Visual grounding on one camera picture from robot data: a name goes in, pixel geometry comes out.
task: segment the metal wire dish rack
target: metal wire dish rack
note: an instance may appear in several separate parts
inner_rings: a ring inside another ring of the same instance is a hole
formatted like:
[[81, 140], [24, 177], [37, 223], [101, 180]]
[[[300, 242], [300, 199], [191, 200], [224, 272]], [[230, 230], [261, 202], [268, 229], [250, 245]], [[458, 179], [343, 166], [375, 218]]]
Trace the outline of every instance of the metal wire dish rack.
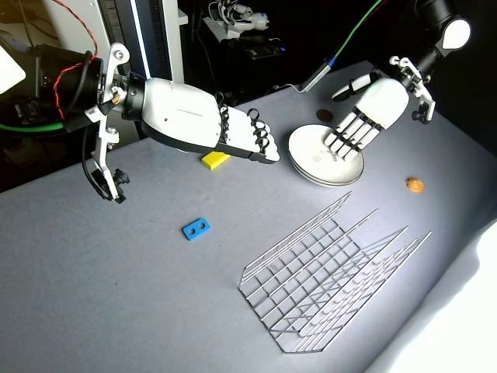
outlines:
[[334, 219], [341, 197], [243, 270], [238, 286], [283, 352], [325, 350], [381, 286], [428, 239], [400, 249], [392, 244], [408, 227], [361, 249]]

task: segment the stack of plates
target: stack of plates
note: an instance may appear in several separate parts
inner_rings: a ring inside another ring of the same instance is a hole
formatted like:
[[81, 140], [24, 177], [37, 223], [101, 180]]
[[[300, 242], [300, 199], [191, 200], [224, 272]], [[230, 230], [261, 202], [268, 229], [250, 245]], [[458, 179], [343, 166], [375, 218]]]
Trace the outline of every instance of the stack of plates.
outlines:
[[364, 170], [364, 158], [359, 153], [346, 162], [325, 145], [331, 129], [309, 124], [296, 129], [290, 136], [288, 148], [295, 169], [307, 180], [324, 187], [342, 187], [357, 181]]

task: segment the green cable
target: green cable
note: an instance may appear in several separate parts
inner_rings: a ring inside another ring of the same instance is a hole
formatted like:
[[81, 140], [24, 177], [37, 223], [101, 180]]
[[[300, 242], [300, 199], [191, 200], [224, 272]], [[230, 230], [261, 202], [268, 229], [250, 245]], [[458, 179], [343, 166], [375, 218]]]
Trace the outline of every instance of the green cable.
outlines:
[[377, 0], [373, 6], [371, 6], [370, 10], [368, 10], [366, 12], [366, 14], [363, 16], [363, 18], [360, 19], [360, 21], [356, 24], [356, 26], [352, 29], [352, 31], [350, 32], [349, 36], [347, 37], [347, 39], [345, 40], [345, 42], [342, 44], [342, 46], [340, 47], [339, 51], [336, 52], [335, 54], [335, 57], [338, 57], [340, 53], [342, 53], [343, 51], [343, 48], [345, 48], [345, 46], [350, 42], [350, 39], [352, 38], [353, 34], [356, 32], [356, 30], [359, 28], [359, 26], [366, 20], [366, 18], [369, 16], [369, 14], [371, 14], [372, 11], [374, 11], [374, 9], [379, 6], [379, 4], [382, 2], [383, 0]]
[[61, 122], [55, 122], [52, 124], [47, 124], [45, 126], [38, 126], [38, 127], [10, 127], [0, 124], [0, 130], [26, 132], [26, 133], [50, 132], [62, 129], [64, 129], [64, 125]]

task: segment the table surface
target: table surface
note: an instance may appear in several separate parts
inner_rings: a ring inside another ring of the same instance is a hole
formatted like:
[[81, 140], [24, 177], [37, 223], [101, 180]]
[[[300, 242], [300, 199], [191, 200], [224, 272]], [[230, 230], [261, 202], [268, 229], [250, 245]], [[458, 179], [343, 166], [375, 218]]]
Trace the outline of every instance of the table surface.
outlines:
[[[270, 124], [281, 160], [232, 157], [214, 172], [201, 155], [150, 139], [109, 155], [131, 178], [125, 203], [100, 200], [76, 165], [0, 194], [0, 371], [356, 372], [362, 371], [423, 299], [495, 202], [497, 159], [435, 114], [399, 122], [364, 152], [351, 186], [324, 188], [292, 168], [288, 135], [338, 121], [356, 98], [330, 95], [369, 71], [363, 62], [327, 75], [304, 95], [285, 89], [245, 105]], [[426, 192], [405, 187], [422, 178]], [[433, 235], [327, 351], [289, 355], [237, 286], [244, 266], [337, 198], [350, 225], [375, 208], [356, 239], [409, 226], [404, 242]], [[200, 217], [196, 241], [181, 227]]]

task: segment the white light strip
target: white light strip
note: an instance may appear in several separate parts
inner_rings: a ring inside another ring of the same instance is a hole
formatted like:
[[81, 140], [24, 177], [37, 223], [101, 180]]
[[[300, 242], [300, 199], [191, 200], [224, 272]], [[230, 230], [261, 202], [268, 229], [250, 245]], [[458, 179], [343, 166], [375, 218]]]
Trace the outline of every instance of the white light strip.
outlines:
[[138, 35], [138, 44], [140, 45], [141, 59], [145, 69], [145, 77], [150, 79], [150, 69], [148, 68], [147, 53], [145, 52], [145, 44], [143, 42], [143, 35], [141, 35], [140, 18], [138, 18], [138, 10], [136, 0], [130, 0], [131, 11], [133, 12], [134, 28]]

